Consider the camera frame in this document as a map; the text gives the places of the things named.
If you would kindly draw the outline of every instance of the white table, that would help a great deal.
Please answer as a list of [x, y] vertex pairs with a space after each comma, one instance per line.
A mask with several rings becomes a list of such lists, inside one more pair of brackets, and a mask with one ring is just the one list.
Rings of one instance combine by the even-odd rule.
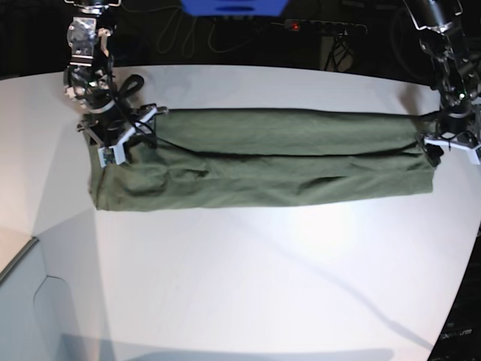
[[[423, 86], [321, 71], [119, 70], [131, 73], [147, 81], [139, 102], [170, 108], [423, 114], [439, 104]], [[62, 91], [60, 74], [0, 83], [0, 229], [38, 235], [47, 273], [71, 289], [76, 320], [62, 327], [91, 359], [427, 359], [481, 221], [479, 170], [463, 153], [446, 154], [434, 192], [420, 196], [95, 212], [78, 109]]]

